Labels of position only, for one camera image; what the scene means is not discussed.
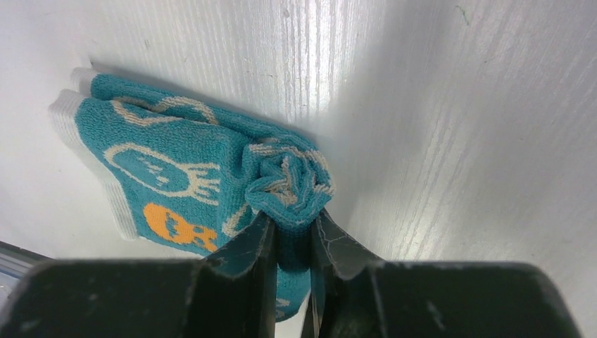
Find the towel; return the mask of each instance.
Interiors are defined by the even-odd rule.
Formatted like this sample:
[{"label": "towel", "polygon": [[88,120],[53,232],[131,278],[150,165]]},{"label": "towel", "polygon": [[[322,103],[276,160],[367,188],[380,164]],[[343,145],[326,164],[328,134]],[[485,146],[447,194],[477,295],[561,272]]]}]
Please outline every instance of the towel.
[{"label": "towel", "polygon": [[334,184],[317,148],[248,116],[78,68],[50,106],[63,141],[96,173],[123,238],[207,256],[258,211],[277,224],[277,321],[310,287],[309,225]]}]

